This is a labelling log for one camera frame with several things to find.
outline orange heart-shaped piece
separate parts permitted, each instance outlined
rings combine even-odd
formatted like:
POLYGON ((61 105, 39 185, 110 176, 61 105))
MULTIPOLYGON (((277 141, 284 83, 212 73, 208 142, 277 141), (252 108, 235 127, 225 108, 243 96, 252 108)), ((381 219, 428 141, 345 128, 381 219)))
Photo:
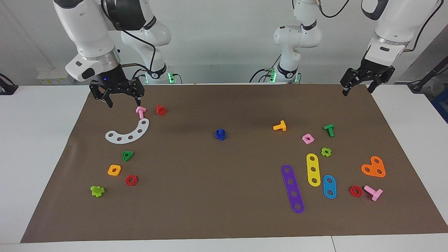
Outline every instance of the orange heart-shaped piece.
POLYGON ((370 158, 371 165, 362 165, 361 171, 365 175, 384 178, 386 176, 386 170, 384 169, 384 164, 381 158, 377 156, 372 156, 370 158))

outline plastic toy piece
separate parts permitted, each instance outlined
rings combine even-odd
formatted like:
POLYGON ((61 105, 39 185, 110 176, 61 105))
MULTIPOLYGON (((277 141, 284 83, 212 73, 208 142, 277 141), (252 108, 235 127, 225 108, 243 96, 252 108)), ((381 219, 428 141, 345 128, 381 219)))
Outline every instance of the plastic toy piece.
POLYGON ((300 195, 299 185, 297 184, 293 168, 289 165, 284 165, 281 168, 281 172, 291 209, 295 213, 302 213, 305 210, 305 206, 302 201, 302 196, 300 195))
POLYGON ((334 127, 335 127, 334 124, 328 124, 323 129, 328 131, 328 133, 330 134, 330 137, 334 137, 335 136, 335 133, 333 131, 334 127))
POLYGON ((143 113, 146 112, 146 108, 138 106, 137 109, 135 110, 135 113, 138 114, 138 116, 140 117, 140 119, 145 118, 145 116, 143 115, 143 113))
POLYGON ((359 186, 351 186, 349 191, 353 197, 359 198, 362 196, 362 190, 359 186))
POLYGON ((306 156, 306 170, 308 173, 308 183, 314 187, 320 186, 319 159, 313 153, 306 156))
POLYGON ((126 181, 126 185, 135 186, 135 184, 137 184, 138 179, 137 179, 137 176, 135 176, 135 175, 129 175, 125 181, 126 181))
POLYGON ((107 141, 115 144, 125 144, 125 143, 131 143, 143 136, 145 134, 146 130, 149 126, 149 120, 146 118, 141 119, 138 121, 137 128, 128 134, 118 134, 115 130, 111 130, 108 133, 106 133, 105 137, 107 141))
POLYGON ((332 151, 329 148, 323 147, 321 151, 322 156, 329 157, 332 155, 332 151))
POLYGON ((124 151, 121 153, 121 157, 123 158, 123 161, 127 162, 129 159, 131 159, 134 156, 134 152, 124 151))
POLYGON ((118 176, 121 171, 121 166, 119 165, 111 165, 108 170, 108 174, 111 176, 118 176))
POLYGON ((216 137, 216 139, 224 141, 224 139, 225 139, 225 130, 224 129, 217 130, 216 133, 215 133, 215 137, 216 137))
POLYGON ((361 171, 365 175, 384 178, 386 176, 386 170, 381 158, 372 156, 370 162, 372 163, 371 165, 362 165, 361 171))
POLYGON ((167 109, 166 109, 164 106, 162 106, 162 105, 157 105, 157 106, 155 107, 155 111, 156 111, 157 114, 160 115, 160 116, 163 116, 164 114, 167 113, 167 109))
POLYGON ((310 143, 314 142, 314 137, 311 136, 311 134, 306 134, 305 136, 302 136, 302 140, 303 140, 306 144, 310 144, 310 143))
POLYGON ((325 175, 323 177, 323 194, 331 200, 337 196, 336 180, 331 175, 325 175))
POLYGON ((103 197, 103 193, 105 192, 103 187, 96 187, 96 186, 91 186, 90 191, 92 191, 92 196, 95 196, 97 198, 103 197))
POLYGON ((283 131, 286 131, 286 124, 284 123, 284 121, 281 120, 279 125, 275 125, 275 126, 274 126, 274 130, 283 130, 283 131))
POLYGON ((372 194, 373 201, 376 201, 379 198, 379 196, 383 193, 383 190, 378 189, 378 191, 375 191, 370 186, 365 186, 364 190, 366 190, 368 193, 372 194))

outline yellow square nut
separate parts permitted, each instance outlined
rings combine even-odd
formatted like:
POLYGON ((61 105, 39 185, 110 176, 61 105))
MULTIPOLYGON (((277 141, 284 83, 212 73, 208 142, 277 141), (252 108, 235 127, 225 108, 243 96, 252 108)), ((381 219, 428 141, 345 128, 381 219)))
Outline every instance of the yellow square nut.
POLYGON ((121 171, 121 166, 119 165, 111 165, 108 170, 108 174, 111 176, 118 176, 121 171))

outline green led light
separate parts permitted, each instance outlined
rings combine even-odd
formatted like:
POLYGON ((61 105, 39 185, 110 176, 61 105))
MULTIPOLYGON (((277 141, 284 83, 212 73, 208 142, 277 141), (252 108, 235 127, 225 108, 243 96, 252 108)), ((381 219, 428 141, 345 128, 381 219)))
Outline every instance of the green led light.
POLYGON ((168 73, 168 79, 171 84, 176 82, 176 79, 174 78, 172 73, 168 73))
POLYGON ((274 83, 274 82, 276 82, 276 77, 277 77, 277 73, 276 73, 276 72, 273 72, 272 75, 271 75, 271 77, 269 78, 269 82, 270 82, 270 83, 274 83))

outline yellow bolt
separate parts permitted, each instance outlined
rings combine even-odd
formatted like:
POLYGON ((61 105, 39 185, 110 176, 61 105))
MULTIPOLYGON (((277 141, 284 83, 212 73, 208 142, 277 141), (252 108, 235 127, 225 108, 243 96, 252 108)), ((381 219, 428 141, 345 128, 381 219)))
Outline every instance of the yellow bolt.
POLYGON ((280 130, 280 129, 286 131, 286 124, 284 123, 283 120, 280 121, 279 125, 274 126, 274 130, 280 130))

